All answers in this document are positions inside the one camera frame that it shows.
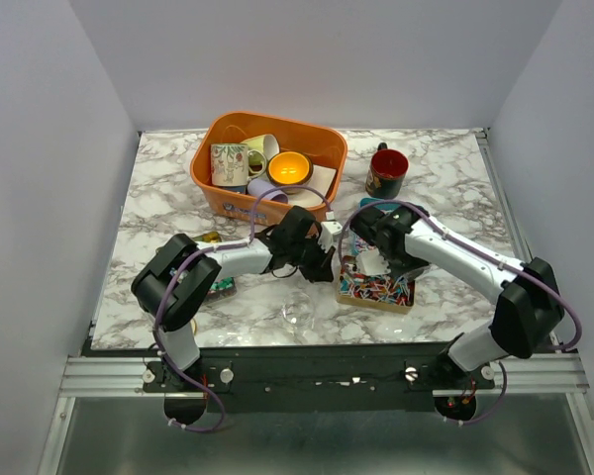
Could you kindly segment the teal tin swirl lollipops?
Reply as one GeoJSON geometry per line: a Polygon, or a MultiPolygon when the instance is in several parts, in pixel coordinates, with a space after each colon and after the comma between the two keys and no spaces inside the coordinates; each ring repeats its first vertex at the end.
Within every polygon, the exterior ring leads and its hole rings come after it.
{"type": "MultiPolygon", "coordinates": [[[[381,200],[375,198],[362,198],[359,202],[359,208],[362,208],[370,203],[377,203],[375,209],[380,210],[384,214],[389,214],[391,211],[396,209],[395,204],[382,203],[381,200]]],[[[350,237],[350,254],[353,256],[359,255],[363,251],[371,250],[372,246],[369,245],[364,239],[359,237],[353,230],[349,231],[350,237]]]]}

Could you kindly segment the clear glass bowl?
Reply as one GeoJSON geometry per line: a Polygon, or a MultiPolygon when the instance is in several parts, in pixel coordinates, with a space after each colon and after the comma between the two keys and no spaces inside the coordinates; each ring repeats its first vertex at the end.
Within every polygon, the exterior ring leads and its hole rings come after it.
{"type": "Polygon", "coordinates": [[[294,291],[286,296],[281,307],[284,322],[294,331],[311,330],[315,320],[314,303],[303,291],[294,291]]]}

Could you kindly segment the gold tin round lollipops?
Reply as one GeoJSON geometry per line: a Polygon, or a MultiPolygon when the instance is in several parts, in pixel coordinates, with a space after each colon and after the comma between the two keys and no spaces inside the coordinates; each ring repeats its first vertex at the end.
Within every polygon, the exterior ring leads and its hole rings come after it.
{"type": "Polygon", "coordinates": [[[415,303],[415,283],[400,277],[366,276],[360,274],[353,256],[343,257],[345,264],[351,271],[341,269],[339,278],[337,301],[340,304],[374,309],[398,314],[408,313],[415,303]]]}

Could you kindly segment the gold tin star candies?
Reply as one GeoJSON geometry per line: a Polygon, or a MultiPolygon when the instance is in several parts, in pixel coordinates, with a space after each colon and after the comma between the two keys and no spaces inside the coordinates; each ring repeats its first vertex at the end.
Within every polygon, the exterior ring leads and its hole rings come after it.
{"type": "MultiPolygon", "coordinates": [[[[216,231],[211,231],[205,233],[203,235],[197,236],[194,238],[195,241],[202,241],[207,243],[217,243],[222,241],[222,237],[216,231]]],[[[218,302],[230,297],[233,297],[237,294],[237,286],[234,277],[225,278],[222,280],[216,280],[207,296],[205,297],[203,303],[209,305],[214,302],[218,302]]]]}

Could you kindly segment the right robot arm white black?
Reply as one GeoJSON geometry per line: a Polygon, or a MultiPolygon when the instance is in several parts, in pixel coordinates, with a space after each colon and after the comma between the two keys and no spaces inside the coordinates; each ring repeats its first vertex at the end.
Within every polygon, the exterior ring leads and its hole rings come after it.
{"type": "Polygon", "coordinates": [[[373,248],[357,260],[361,273],[408,277],[433,264],[494,305],[488,323],[455,338],[437,361],[437,378],[447,387],[460,386],[487,362],[531,357],[563,319],[553,269],[541,258],[522,262],[493,252],[413,205],[389,213],[365,206],[348,226],[373,248]]]}

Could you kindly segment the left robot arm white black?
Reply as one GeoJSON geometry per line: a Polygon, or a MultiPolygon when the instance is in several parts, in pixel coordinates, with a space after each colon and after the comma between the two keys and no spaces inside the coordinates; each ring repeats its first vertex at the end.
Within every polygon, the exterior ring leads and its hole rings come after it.
{"type": "Polygon", "coordinates": [[[217,243],[197,242],[186,234],[170,238],[131,284],[140,308],[154,318],[154,340],[169,362],[166,380],[179,391],[198,383],[200,349],[191,321],[215,282],[285,266],[309,282],[331,282],[341,231],[333,212],[319,222],[311,212],[294,206],[279,224],[253,237],[217,243]]]}

